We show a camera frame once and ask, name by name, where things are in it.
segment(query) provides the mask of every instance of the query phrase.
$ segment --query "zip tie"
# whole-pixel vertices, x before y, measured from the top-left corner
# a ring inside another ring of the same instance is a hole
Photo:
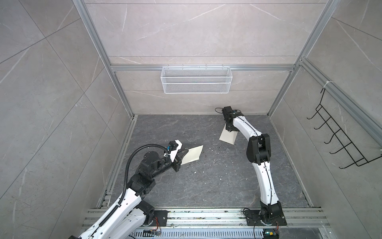
[[[326,86],[329,82],[333,82],[333,83],[334,83],[334,81],[326,81],[326,83],[325,83],[325,85],[324,85],[323,88],[325,88],[325,86]]]

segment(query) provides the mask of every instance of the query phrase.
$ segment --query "white paper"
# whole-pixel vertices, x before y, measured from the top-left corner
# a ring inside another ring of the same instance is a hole
[[[195,148],[190,148],[188,150],[188,153],[182,159],[182,165],[198,160],[200,157],[200,154],[202,153],[202,149],[203,149],[203,145],[195,147]]]
[[[224,125],[223,132],[220,135],[219,140],[230,143],[233,145],[235,143],[237,135],[238,135],[237,131],[228,132],[228,130],[225,129],[225,125]]]

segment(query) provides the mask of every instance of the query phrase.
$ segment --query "wire basket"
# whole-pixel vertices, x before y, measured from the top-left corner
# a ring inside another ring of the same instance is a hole
[[[160,75],[165,94],[228,93],[229,67],[163,67]]]

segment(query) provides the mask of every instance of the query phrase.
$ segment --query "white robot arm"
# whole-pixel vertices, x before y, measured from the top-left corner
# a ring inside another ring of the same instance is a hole
[[[128,181],[131,160],[137,152],[148,147],[163,149],[164,156],[160,158],[155,151],[146,153],[135,174]],[[138,227],[150,225],[154,218],[154,207],[143,201],[143,198],[154,187],[154,177],[169,168],[179,171],[182,159],[188,153],[188,149],[181,150],[181,147],[182,143],[175,140],[166,148],[149,144],[136,149],[126,164],[125,183],[121,195],[80,237],[71,236],[69,239],[125,239]]]
[[[281,203],[278,200],[270,174],[270,139],[267,134],[256,130],[241,113],[230,106],[222,109],[226,130],[240,131],[248,140],[247,158],[255,168],[260,185],[261,212],[259,221],[272,225],[284,221]]]

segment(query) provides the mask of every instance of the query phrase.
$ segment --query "black wire rack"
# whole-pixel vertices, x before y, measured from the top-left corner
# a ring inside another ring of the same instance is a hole
[[[323,107],[323,105],[321,104],[321,102],[322,102],[322,98],[324,97],[324,93],[325,93],[325,89],[323,88],[322,90],[321,90],[321,92],[320,93],[322,93],[322,96],[321,96],[321,100],[320,100],[320,103],[319,103],[319,105],[316,107],[316,112],[315,112],[315,114],[311,117],[311,118],[307,118],[307,119],[313,119],[313,117],[314,116],[316,116],[317,114],[322,118],[322,120],[324,121],[324,123],[320,126],[320,127],[318,127],[318,128],[314,128],[315,130],[318,130],[318,129],[320,129],[322,126],[324,126],[324,125],[327,125],[328,126],[328,128],[332,131],[332,133],[333,133],[333,135],[332,135],[332,137],[330,138],[330,140],[329,140],[329,142],[324,142],[325,144],[329,144],[331,141],[332,141],[332,139],[334,138],[334,137],[336,137],[337,138],[337,140],[340,142],[340,144],[342,145],[342,148],[340,148],[339,150],[337,150],[337,151],[335,151],[334,153],[332,153],[332,152],[330,152],[330,154],[336,154],[336,153],[338,153],[339,151],[341,151],[341,150],[345,150],[346,152],[347,152],[347,154],[350,156],[350,158],[351,158],[351,160],[353,161],[353,163],[351,163],[351,164],[349,164],[348,166],[346,166],[346,167],[339,167],[340,169],[346,169],[347,167],[350,167],[351,165],[353,165],[353,164],[355,164],[355,165],[357,165],[358,167],[359,166],[362,166],[362,165],[364,165],[364,164],[367,164],[367,163],[370,163],[370,162],[372,162],[372,161],[374,161],[374,160],[376,160],[376,159],[379,159],[379,158],[382,158],[382,154],[381,154],[381,156],[379,156],[379,157],[377,157],[377,158],[374,158],[374,159],[372,159],[372,160],[367,160],[366,158],[365,158],[365,156],[363,156],[363,154],[361,153],[361,151],[357,148],[357,146],[353,143],[353,141],[349,138],[349,136],[345,133],[345,131],[343,131],[343,129],[338,125],[338,123],[333,119],[333,117],[329,114],[329,112]],[[324,117],[322,116],[322,114],[320,113],[320,111],[325,111],[326,112],[326,114],[329,116],[329,118],[328,119],[324,119]],[[332,119],[332,121],[335,123],[335,125],[337,125],[338,126],[338,130],[336,130],[336,131],[334,131],[333,130],[333,128],[328,124],[328,121],[330,120],[330,119]],[[347,144],[344,144],[340,139],[339,139],[339,137],[338,137],[338,135],[337,134],[339,134],[339,133],[343,133],[345,136],[346,136],[346,138],[350,141],[350,143],[347,143]],[[358,151],[358,153],[361,155],[361,159],[354,159],[353,158],[353,156],[349,153],[349,151],[346,149],[346,147],[348,147],[348,146],[350,146],[350,145],[353,145],[354,146],[354,148]]]

